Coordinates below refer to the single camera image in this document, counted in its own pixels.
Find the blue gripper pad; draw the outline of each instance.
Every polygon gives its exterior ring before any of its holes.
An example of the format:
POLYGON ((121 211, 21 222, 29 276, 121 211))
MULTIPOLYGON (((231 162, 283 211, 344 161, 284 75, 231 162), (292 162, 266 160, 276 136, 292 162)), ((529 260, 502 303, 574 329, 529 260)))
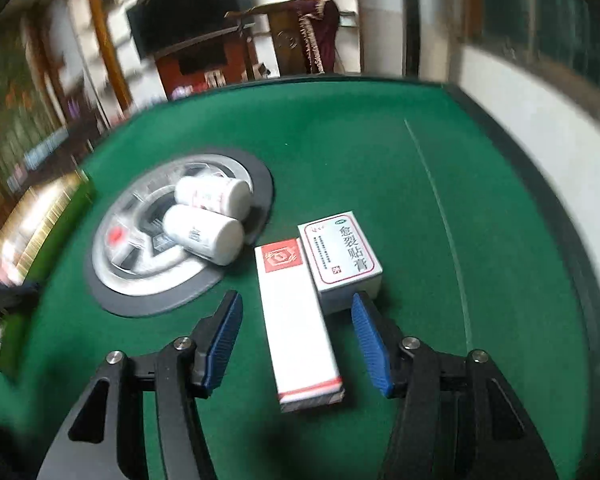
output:
POLYGON ((394 390, 394 383, 391 379, 389 353, 359 294, 353 296, 351 320, 373 386, 378 388, 385 397, 390 397, 394 390))
POLYGON ((202 386, 211 393, 220 386, 242 323, 242 297, 236 294, 206 355, 202 386))

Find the metal screw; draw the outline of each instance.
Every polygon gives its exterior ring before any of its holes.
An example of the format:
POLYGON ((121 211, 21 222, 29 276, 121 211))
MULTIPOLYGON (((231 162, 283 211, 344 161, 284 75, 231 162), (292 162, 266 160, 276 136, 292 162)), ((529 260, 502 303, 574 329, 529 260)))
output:
POLYGON ((403 350, 415 350, 420 348, 420 340, 417 337, 408 336, 401 341, 403 350))
POLYGON ((484 350, 474 350, 471 352, 471 359, 476 363, 485 363, 489 360, 489 354, 484 350))
POLYGON ((191 339, 188 337, 179 337, 173 342, 173 346, 176 350, 186 350, 191 346, 191 339))
POLYGON ((125 356, 125 353, 121 352, 120 350, 114 350, 113 352, 109 352, 107 354, 107 363, 109 363, 110 365, 119 363, 120 361, 122 361, 122 358, 124 356, 125 356))

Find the television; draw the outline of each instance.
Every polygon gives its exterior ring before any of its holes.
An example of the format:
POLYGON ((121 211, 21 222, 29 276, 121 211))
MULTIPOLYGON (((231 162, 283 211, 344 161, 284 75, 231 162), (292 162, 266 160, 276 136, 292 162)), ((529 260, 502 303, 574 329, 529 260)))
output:
POLYGON ((126 16, 141 59, 194 43, 201 36, 229 32, 229 10, 247 10, 251 0, 139 0, 126 16))

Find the green table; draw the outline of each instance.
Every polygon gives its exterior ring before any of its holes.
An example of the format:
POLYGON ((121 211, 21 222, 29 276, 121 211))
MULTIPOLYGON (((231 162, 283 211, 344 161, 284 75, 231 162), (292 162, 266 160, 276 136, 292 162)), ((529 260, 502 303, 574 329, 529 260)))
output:
MULTIPOLYGON (((107 352, 156 351, 235 288, 242 329, 222 387, 199 403, 218 477, 376 477, 397 406, 368 380, 349 312, 327 318, 346 399, 282 415, 251 250, 213 289, 162 316, 115 317, 90 296, 85 252, 116 195, 208 145, 269 167, 276 200, 260 243, 353 210, 384 268, 379 308, 439 351, 486 349, 561 478, 572 476, 583 446, 600 439, 600 291, 573 227, 528 158, 462 92, 364 78, 251 84, 161 105, 91 156, 84 169, 98 199, 44 293, 20 381, 0 377, 0 421, 32 457, 42 459, 107 352)), ((155 412, 151 402, 145 411, 155 412)), ((146 419, 150 471, 161 478, 146 419)))

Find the red square logo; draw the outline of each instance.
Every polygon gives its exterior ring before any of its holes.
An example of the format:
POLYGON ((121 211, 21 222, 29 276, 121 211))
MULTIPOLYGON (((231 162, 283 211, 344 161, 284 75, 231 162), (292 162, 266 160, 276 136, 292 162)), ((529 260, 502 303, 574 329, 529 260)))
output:
POLYGON ((262 258, 265 272, 302 265, 302 254, 295 238, 262 246, 262 258))

